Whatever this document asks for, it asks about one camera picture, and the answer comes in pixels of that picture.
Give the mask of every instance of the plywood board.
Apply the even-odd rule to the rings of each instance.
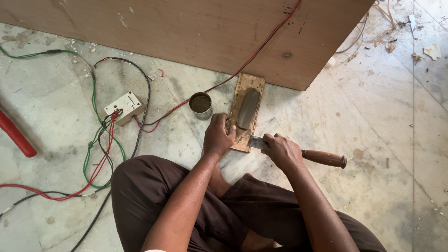
[[[243,73],[305,90],[373,2],[302,0]],[[0,22],[233,74],[296,3],[0,0]],[[284,53],[291,53],[292,58],[284,59]]]
[[[264,78],[248,74],[238,75],[237,87],[235,88],[235,95],[233,96],[232,107],[230,108],[230,119],[227,120],[226,123],[227,129],[230,129],[231,125],[237,125],[237,118],[239,116],[241,105],[246,95],[246,91],[250,88],[255,88],[258,92],[260,92],[257,108],[255,109],[255,113],[252,117],[248,130],[241,129],[237,126],[235,142],[231,147],[232,150],[246,153],[250,152],[250,146],[248,146],[247,143],[249,142],[250,135],[254,134],[255,125],[257,124],[258,110],[260,108],[261,97],[264,89]]]

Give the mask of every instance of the metal can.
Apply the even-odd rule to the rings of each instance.
[[[199,92],[192,95],[190,97],[188,105],[190,105],[190,109],[200,120],[207,120],[213,113],[213,110],[211,108],[211,98],[204,92]]]

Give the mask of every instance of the man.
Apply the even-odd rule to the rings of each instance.
[[[236,251],[385,252],[363,224],[333,210],[308,169],[300,147],[265,134],[268,155],[294,190],[245,174],[234,185],[218,164],[235,140],[228,116],[214,114],[203,156],[191,171],[155,156],[120,164],[112,178],[112,207],[125,252],[213,251],[213,237]],[[272,248],[273,241],[282,245]]]

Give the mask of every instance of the marble floor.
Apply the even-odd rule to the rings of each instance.
[[[392,30],[390,22],[372,7],[359,54],[351,61],[344,62],[359,44],[335,55],[337,63],[322,69],[307,91],[266,84],[256,134],[281,133],[304,149],[347,155],[344,170],[306,164],[333,207],[370,228],[388,251],[447,251],[448,4],[445,0],[391,0],[391,13],[397,21],[407,21],[413,14],[423,28],[413,33],[408,26]],[[357,31],[341,48],[353,42]],[[66,48],[77,50],[90,64],[107,56],[134,61],[156,77],[151,83],[148,122],[228,77],[8,24],[0,24],[0,38],[1,46],[13,55]],[[396,49],[388,53],[384,43],[394,39]],[[437,60],[423,54],[423,47],[433,43],[439,44],[442,54]],[[413,52],[422,56],[416,64]],[[158,69],[163,69],[163,77]],[[110,60],[95,73],[101,116],[105,115],[102,108],[127,91],[146,98],[146,83],[132,65]],[[229,112],[235,86],[236,78],[209,93],[215,113]],[[99,127],[91,96],[91,76],[72,55],[28,60],[0,55],[1,109],[38,150],[36,157],[25,158],[0,131],[0,183],[66,192],[83,187],[87,144]],[[137,155],[161,156],[191,169],[199,159],[208,123],[182,106],[153,133],[142,135]],[[115,130],[127,158],[137,131],[133,122]],[[116,164],[123,160],[116,145],[111,153]],[[96,145],[90,163],[96,164],[101,156]],[[256,149],[250,154],[229,151],[220,165],[230,183],[250,172],[291,189],[281,171]],[[105,169],[97,183],[109,176]],[[0,211],[29,194],[1,188]],[[34,197],[19,204],[0,219],[0,252],[71,250],[106,194],[103,190],[62,202]],[[110,201],[78,251],[122,251]]]

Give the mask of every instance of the red hammer handle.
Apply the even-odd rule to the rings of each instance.
[[[16,143],[26,157],[34,157],[37,152],[16,128],[14,123],[0,110],[0,128]]]

